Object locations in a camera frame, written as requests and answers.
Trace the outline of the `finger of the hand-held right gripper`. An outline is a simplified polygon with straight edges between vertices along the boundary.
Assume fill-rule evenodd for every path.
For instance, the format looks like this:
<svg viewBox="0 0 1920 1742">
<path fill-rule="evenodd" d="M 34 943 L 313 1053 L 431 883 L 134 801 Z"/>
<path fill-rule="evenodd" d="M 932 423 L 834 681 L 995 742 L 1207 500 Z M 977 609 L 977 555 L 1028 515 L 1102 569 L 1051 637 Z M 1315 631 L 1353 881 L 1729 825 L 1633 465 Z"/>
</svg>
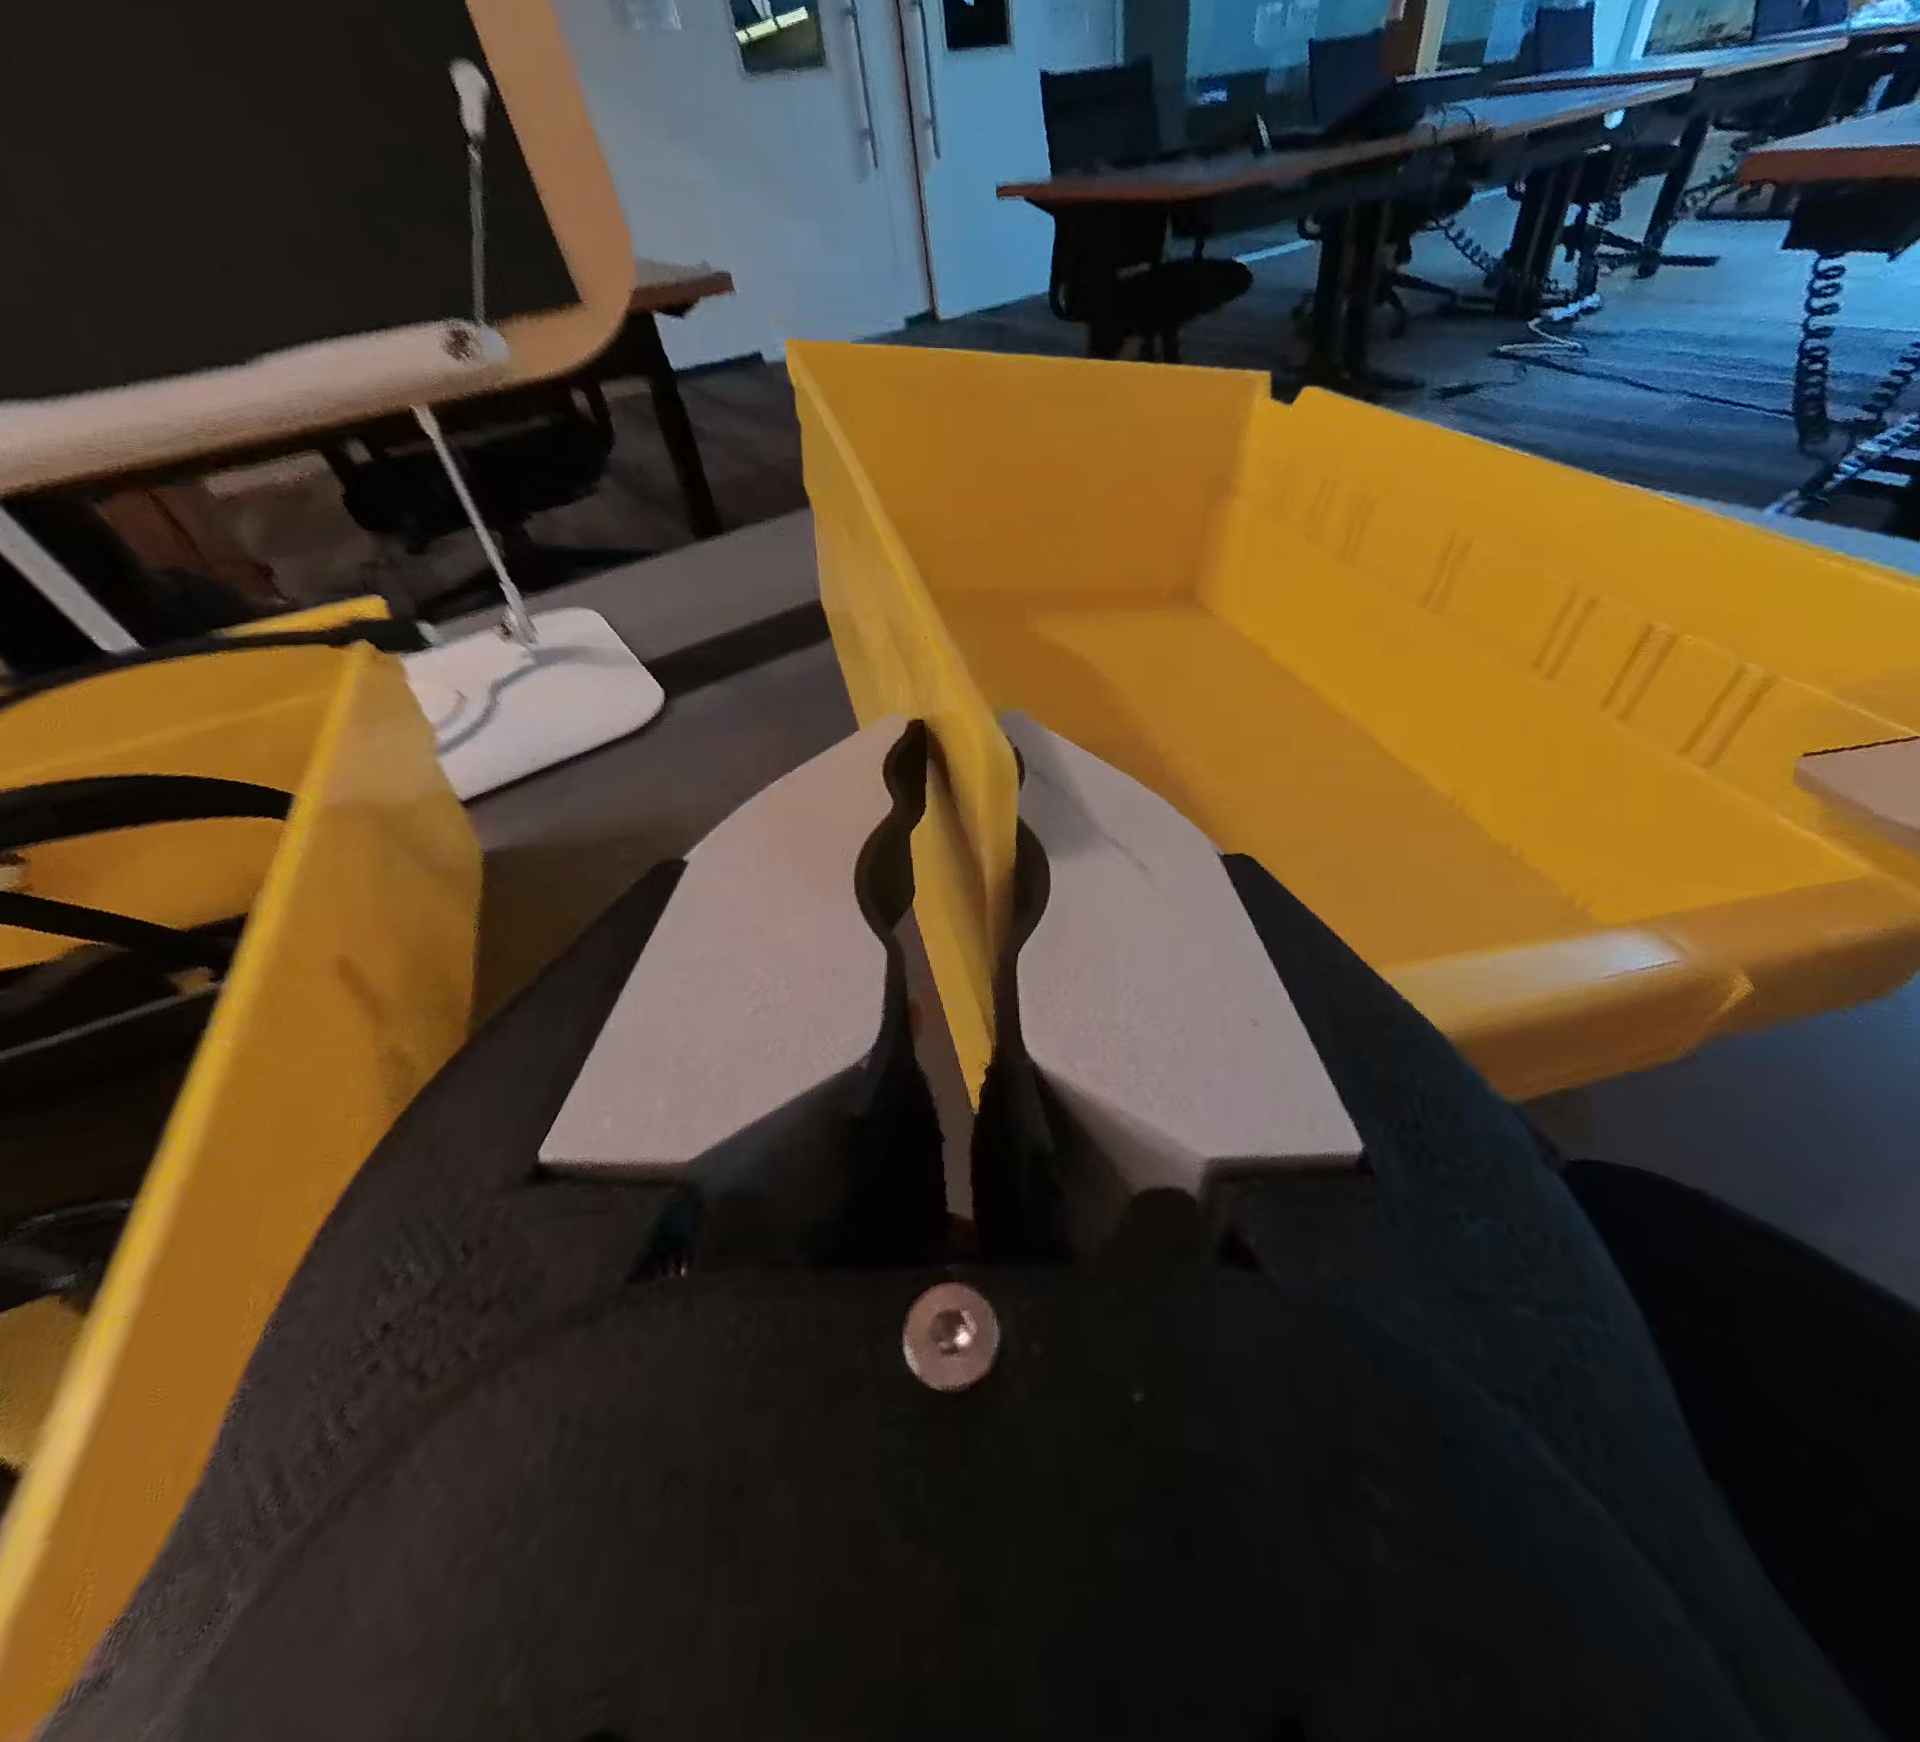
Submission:
<svg viewBox="0 0 1920 1742">
<path fill-rule="evenodd" d="M 1918 854 L 1916 736 L 1806 753 L 1793 778 L 1877 842 Z"/>
</svg>

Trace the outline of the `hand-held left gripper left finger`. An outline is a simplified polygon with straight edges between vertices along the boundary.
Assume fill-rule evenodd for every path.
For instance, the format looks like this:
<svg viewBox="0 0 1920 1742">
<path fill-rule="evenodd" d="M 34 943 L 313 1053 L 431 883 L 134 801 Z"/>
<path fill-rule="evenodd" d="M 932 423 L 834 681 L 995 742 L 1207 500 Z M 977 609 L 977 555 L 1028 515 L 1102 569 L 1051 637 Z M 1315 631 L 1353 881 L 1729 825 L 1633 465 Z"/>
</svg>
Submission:
<svg viewBox="0 0 1920 1742">
<path fill-rule="evenodd" d="M 899 930 L 928 733 L 882 719 L 696 844 L 540 1146 L 696 1204 L 706 1248 L 936 1254 L 944 1140 Z"/>
</svg>

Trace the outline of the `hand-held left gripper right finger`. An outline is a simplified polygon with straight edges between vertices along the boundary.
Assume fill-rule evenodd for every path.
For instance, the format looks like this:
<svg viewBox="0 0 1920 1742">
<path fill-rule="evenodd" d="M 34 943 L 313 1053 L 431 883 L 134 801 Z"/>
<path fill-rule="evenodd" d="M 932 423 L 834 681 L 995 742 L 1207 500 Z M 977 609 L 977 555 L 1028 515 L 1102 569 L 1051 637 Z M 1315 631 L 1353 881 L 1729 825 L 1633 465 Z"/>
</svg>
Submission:
<svg viewBox="0 0 1920 1742">
<path fill-rule="evenodd" d="M 1217 845 L 1036 719 L 998 722 L 1016 793 L 972 1137 L 980 1236 L 1099 1254 L 1140 1210 L 1356 1175 L 1356 1125 Z"/>
</svg>

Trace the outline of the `yellow plastic bin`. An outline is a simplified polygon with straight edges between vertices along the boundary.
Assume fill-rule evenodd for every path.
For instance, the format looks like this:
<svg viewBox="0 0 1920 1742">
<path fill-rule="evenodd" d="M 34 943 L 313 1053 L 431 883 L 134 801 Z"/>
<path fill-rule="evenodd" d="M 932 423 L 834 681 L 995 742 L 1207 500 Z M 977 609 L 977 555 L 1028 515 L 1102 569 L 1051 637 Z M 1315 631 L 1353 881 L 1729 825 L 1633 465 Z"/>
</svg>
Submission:
<svg viewBox="0 0 1920 1742">
<path fill-rule="evenodd" d="M 133 1601 L 326 1213 L 468 1036 L 481 857 L 416 646 L 365 604 L 3 687 L 3 793 L 294 798 L 3 856 L 3 888 L 237 941 L 214 981 L 3 925 L 3 1738 Z"/>
<path fill-rule="evenodd" d="M 1254 857 L 1510 1102 L 1880 1000 L 1916 837 L 1806 758 L 1916 755 L 1916 579 L 1254 374 L 787 348 L 856 719 L 958 1070 L 995 1046 L 1035 719 Z"/>
</svg>

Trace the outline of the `black mesh cushion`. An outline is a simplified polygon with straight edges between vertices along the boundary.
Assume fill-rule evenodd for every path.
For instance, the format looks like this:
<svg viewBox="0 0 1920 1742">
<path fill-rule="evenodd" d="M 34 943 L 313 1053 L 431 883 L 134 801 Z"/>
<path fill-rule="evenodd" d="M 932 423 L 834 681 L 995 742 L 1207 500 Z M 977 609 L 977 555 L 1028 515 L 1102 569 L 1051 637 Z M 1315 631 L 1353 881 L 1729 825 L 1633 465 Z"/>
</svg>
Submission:
<svg viewBox="0 0 1920 1742">
<path fill-rule="evenodd" d="M 1764 1570 L 1888 1738 L 1918 1737 L 1918 1313 L 1700 1188 L 1560 1177 Z"/>
</svg>

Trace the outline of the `long wooden office desk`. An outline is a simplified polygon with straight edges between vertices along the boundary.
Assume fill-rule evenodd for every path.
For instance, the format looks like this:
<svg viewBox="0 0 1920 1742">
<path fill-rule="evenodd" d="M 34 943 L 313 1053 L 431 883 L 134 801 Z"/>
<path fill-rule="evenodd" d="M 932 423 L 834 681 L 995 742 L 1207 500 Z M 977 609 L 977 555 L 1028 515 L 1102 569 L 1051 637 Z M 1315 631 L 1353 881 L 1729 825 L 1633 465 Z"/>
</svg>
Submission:
<svg viewBox="0 0 1920 1742">
<path fill-rule="evenodd" d="M 1790 417 L 1798 447 L 1823 455 L 1833 437 L 1830 383 L 1847 260 L 1895 261 L 1918 243 L 1916 103 L 1764 142 L 1734 175 L 1741 188 L 1791 200 L 1784 247 L 1812 258 Z"/>
<path fill-rule="evenodd" d="M 1400 272 L 1402 243 L 1445 234 L 1472 195 L 1509 190 L 1517 219 L 1506 253 L 1482 272 L 1480 295 L 1447 291 L 1448 306 L 1509 321 L 1583 310 L 1602 267 L 1666 261 L 1669 224 L 1715 123 L 1833 85 L 1854 36 L 1820 31 L 1695 60 L 1654 56 L 1612 73 L 1500 83 L 1392 137 L 1075 170 L 998 195 L 1053 220 L 1087 220 L 1096 236 L 1135 211 L 1191 222 L 1198 236 L 1235 206 L 1308 220 L 1318 261 L 1305 340 L 1297 359 L 1278 365 L 1276 389 L 1381 400 L 1411 387 L 1372 361 L 1376 298 Z"/>
</svg>

